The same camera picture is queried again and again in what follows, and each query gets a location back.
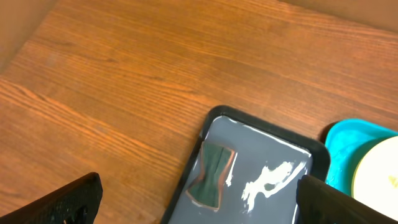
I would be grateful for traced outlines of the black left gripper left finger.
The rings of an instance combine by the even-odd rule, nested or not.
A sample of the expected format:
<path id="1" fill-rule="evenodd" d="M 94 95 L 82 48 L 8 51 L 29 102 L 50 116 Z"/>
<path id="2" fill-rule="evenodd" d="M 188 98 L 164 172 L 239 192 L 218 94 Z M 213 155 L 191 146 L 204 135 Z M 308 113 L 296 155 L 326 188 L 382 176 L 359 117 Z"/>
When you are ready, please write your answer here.
<path id="1" fill-rule="evenodd" d="M 103 196 L 98 173 L 90 172 L 1 217 L 1 224 L 93 224 Z"/>

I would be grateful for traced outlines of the green orange sponge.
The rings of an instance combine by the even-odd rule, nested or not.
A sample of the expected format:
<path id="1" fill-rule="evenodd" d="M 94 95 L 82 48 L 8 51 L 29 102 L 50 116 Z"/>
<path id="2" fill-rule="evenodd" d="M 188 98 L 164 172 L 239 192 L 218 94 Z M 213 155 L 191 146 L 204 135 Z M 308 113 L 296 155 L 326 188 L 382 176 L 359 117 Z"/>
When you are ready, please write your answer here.
<path id="1" fill-rule="evenodd" d="M 200 173 L 186 190 L 199 207 L 218 211 L 223 198 L 223 184 L 235 158 L 235 151 L 210 142 L 200 148 Z"/>

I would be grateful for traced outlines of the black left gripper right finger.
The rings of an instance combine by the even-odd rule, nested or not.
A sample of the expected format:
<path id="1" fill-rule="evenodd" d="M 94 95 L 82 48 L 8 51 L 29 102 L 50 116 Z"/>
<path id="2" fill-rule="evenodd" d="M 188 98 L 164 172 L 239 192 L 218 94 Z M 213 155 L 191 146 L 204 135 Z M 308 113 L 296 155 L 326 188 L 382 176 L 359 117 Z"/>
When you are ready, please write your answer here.
<path id="1" fill-rule="evenodd" d="M 397 224 L 311 175 L 298 180 L 296 202 L 300 224 Z"/>

